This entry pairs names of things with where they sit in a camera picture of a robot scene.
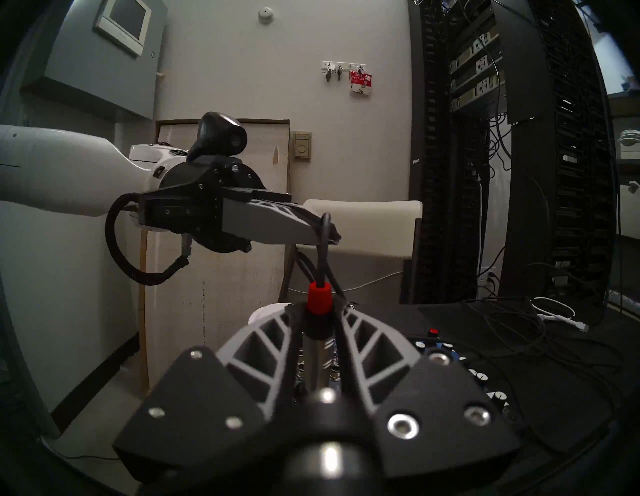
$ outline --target screw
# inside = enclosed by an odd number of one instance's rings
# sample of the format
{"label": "screw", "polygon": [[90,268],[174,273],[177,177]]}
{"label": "screw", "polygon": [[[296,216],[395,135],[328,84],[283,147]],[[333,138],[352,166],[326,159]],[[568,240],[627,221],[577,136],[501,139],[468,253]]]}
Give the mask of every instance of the screw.
{"label": "screw", "polygon": [[491,422],[491,414],[482,406],[470,406],[465,410],[465,418],[473,425],[484,427]]}
{"label": "screw", "polygon": [[330,387],[323,387],[320,391],[314,394],[314,399],[324,404],[335,403],[337,394]]}
{"label": "screw", "polygon": [[432,353],[429,355],[429,361],[437,365],[449,365],[451,360],[444,353]]}
{"label": "screw", "polygon": [[392,415],[387,422],[387,430],[398,439],[409,440],[418,435],[420,426],[418,425],[418,421],[411,415],[397,413]]}
{"label": "screw", "polygon": [[162,417],[164,417],[164,410],[158,407],[149,408],[149,415],[155,419],[162,419]]}
{"label": "screw", "polygon": [[225,420],[225,424],[232,431],[237,431],[244,425],[240,417],[227,417],[227,419]]}

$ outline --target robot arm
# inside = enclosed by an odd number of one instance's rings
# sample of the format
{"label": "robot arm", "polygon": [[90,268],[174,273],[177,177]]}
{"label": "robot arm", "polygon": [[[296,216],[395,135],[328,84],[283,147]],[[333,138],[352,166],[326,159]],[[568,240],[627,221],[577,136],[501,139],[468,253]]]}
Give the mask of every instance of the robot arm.
{"label": "robot arm", "polygon": [[[109,141],[76,132],[0,126],[0,200],[52,212],[107,215],[107,246],[133,280],[161,284],[188,264],[191,239],[219,253],[264,244],[318,244],[321,219],[291,196],[266,190],[242,160],[246,131],[209,112],[187,153],[136,145],[132,161]],[[163,274],[129,264],[115,239],[115,221],[131,211],[140,226],[184,236],[182,256]],[[334,226],[329,243],[340,239]]]}
{"label": "robot arm", "polygon": [[141,191],[150,174],[104,138],[0,125],[0,200],[100,216],[120,195]]}

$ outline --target cable bundle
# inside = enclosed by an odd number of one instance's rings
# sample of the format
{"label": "cable bundle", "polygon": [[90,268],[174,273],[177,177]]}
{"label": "cable bundle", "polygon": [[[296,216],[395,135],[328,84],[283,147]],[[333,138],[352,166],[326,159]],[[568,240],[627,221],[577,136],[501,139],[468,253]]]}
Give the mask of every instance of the cable bundle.
{"label": "cable bundle", "polygon": [[[447,342],[455,345],[456,349],[467,348],[477,355],[477,358],[468,357],[468,362],[465,363],[466,365],[474,361],[485,360],[496,369],[510,389],[510,398],[512,398],[523,421],[527,424],[527,431],[536,442],[554,454],[570,454],[570,451],[560,449],[546,441],[527,422],[526,413],[522,410],[520,402],[518,401],[515,387],[509,379],[508,374],[506,374],[504,369],[499,365],[501,360],[518,359],[529,362],[550,360],[556,363],[581,380],[588,382],[592,389],[607,401],[611,410],[609,420],[614,417],[621,404],[622,393],[614,383],[603,376],[596,368],[605,367],[614,371],[620,371],[623,367],[623,355],[619,350],[595,339],[572,337],[564,335],[561,332],[553,332],[553,330],[550,330],[548,326],[545,325],[545,322],[538,317],[537,310],[526,298],[489,298],[482,300],[482,302],[490,308],[487,312],[483,312],[481,309],[478,309],[477,306],[473,305],[473,303],[478,302],[478,300],[468,300],[461,302],[461,304],[482,316],[494,336],[500,340],[508,351],[505,353],[491,354],[460,341],[447,338]],[[521,304],[528,307],[527,311],[518,308]],[[426,338],[426,340],[436,341],[437,339]],[[588,362],[587,360],[583,360],[571,349],[572,343],[588,344],[589,346],[605,348],[616,357],[617,363],[613,361]],[[593,434],[595,434],[595,432],[588,434],[584,440],[591,438]]]}

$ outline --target red cap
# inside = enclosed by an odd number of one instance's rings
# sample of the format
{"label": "red cap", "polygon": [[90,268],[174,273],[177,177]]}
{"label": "red cap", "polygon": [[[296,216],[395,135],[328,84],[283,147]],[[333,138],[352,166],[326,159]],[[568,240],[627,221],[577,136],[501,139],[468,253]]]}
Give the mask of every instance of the red cap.
{"label": "red cap", "polygon": [[331,285],[328,282],[324,283],[324,287],[318,287],[315,282],[309,284],[307,308],[314,315],[326,315],[331,312],[333,296],[331,294]]}

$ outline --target black server rack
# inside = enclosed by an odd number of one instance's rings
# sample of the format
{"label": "black server rack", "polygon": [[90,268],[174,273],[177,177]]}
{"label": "black server rack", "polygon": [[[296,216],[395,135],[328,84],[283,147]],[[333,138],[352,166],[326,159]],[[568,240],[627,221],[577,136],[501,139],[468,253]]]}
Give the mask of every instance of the black server rack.
{"label": "black server rack", "polygon": [[475,296],[490,188],[487,119],[508,109],[511,195],[500,295],[549,296],[599,319],[615,236],[615,155],[602,75],[574,4],[408,4],[410,198],[424,205],[414,301]]}

